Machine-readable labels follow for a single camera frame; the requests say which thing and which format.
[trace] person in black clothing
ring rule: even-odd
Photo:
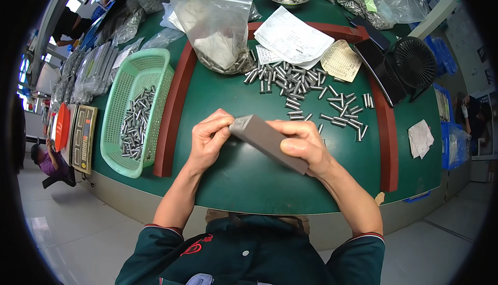
[[[81,18],[80,15],[73,13],[67,6],[64,8],[59,21],[55,25],[52,37],[57,46],[73,45],[81,37],[81,34],[87,32],[92,25],[92,20]],[[70,37],[70,40],[62,40],[62,35]]]
[[[484,145],[487,145],[489,142],[487,122],[491,120],[491,106],[469,95],[460,97],[462,98],[458,100],[461,102],[458,113],[459,117],[463,117],[462,128],[472,136],[472,143],[477,144],[478,139],[484,137]]]

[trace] purple shirt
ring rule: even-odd
[[[62,159],[60,152],[53,152],[52,154],[59,165],[59,169],[56,170],[54,165],[52,164],[52,160],[48,156],[48,151],[45,151],[45,158],[39,164],[41,170],[50,177],[55,178],[64,178],[69,174],[69,166]]]

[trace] gray whetstone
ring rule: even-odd
[[[230,132],[252,145],[278,163],[304,175],[308,162],[298,157],[290,157],[280,150],[280,142],[287,138],[255,114],[235,119],[229,127]]]

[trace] hand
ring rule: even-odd
[[[223,109],[216,110],[207,119],[192,129],[192,150],[187,164],[199,173],[203,173],[216,162],[221,146],[230,137],[228,126],[233,123],[233,116]]]
[[[52,141],[50,141],[49,137],[47,137],[47,139],[45,140],[45,143],[47,145],[47,151],[52,152]]]
[[[266,121],[268,125],[281,132],[287,138],[280,143],[283,153],[291,157],[301,157],[309,164],[308,175],[317,179],[326,179],[334,166],[340,166],[323,144],[315,124],[311,121]]]
[[[467,110],[465,101],[462,103],[462,113],[464,114],[464,119],[467,119],[469,117],[469,111]]]

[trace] person's right hand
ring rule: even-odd
[[[462,113],[464,114],[464,119],[467,119],[469,117],[469,111],[467,110],[465,101],[463,101],[462,103]]]
[[[326,179],[334,166],[338,165],[330,155],[327,147],[312,121],[266,121],[290,138],[282,140],[280,149],[291,157],[301,157],[309,164],[308,175],[318,179]]]

